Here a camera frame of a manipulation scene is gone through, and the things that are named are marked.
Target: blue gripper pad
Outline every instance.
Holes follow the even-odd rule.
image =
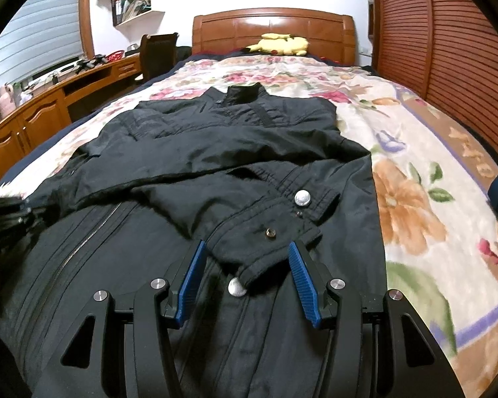
[[[321,325],[321,314],[317,306],[317,292],[310,278],[303,258],[294,242],[288,248],[291,273],[295,287],[299,294],[300,303],[303,306],[305,317],[312,322],[314,328]]]
[[[207,263],[207,246],[203,241],[198,245],[194,257],[186,275],[183,284],[179,290],[177,300],[177,312],[174,320],[178,327],[182,327],[190,318],[192,310],[195,306],[195,299],[198,295],[199,285],[205,272],[205,264]]]

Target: snap button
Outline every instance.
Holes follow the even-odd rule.
[[[297,206],[307,206],[310,203],[310,200],[312,200],[312,197],[306,190],[299,190],[295,193],[293,200],[295,200]]]
[[[241,298],[243,295],[247,293],[247,289],[242,286],[242,283],[240,283],[238,277],[234,277],[229,282],[228,290],[232,296],[235,296],[237,298]]]

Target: window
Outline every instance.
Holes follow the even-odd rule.
[[[82,53],[78,0],[27,0],[0,34],[0,86]]]

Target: floral blanket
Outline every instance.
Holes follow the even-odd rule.
[[[304,57],[191,61],[104,108],[32,162],[0,196],[27,196],[78,146],[140,100],[189,99],[214,86],[323,97],[341,133],[370,150],[389,288],[400,289],[440,343],[468,398],[498,372],[498,223],[486,191],[498,167],[458,123],[412,91],[357,67]]]

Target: louvered closet door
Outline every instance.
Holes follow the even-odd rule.
[[[498,34],[472,0],[379,0],[377,68],[498,151]]]

